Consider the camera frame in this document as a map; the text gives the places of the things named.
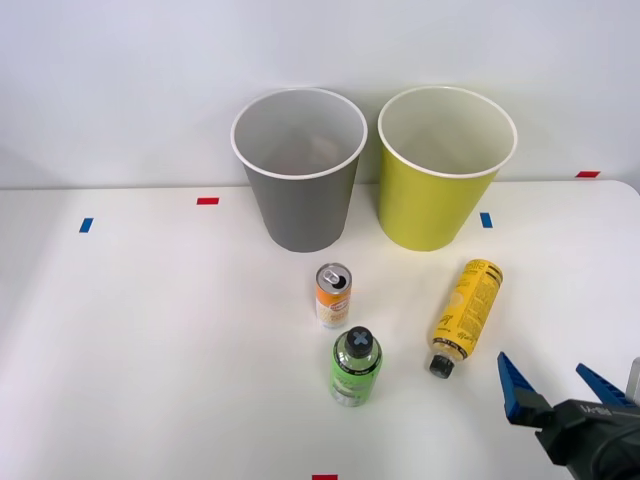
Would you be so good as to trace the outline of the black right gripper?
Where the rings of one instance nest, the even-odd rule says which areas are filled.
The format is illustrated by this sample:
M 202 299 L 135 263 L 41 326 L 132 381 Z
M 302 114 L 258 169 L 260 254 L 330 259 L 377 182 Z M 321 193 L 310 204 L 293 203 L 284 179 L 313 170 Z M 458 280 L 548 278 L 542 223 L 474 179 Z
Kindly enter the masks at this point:
M 497 365 L 507 420 L 540 429 L 536 437 L 553 464 L 575 479 L 639 477 L 639 409 L 624 392 L 580 363 L 576 372 L 604 405 L 567 400 L 552 408 L 504 352 Z

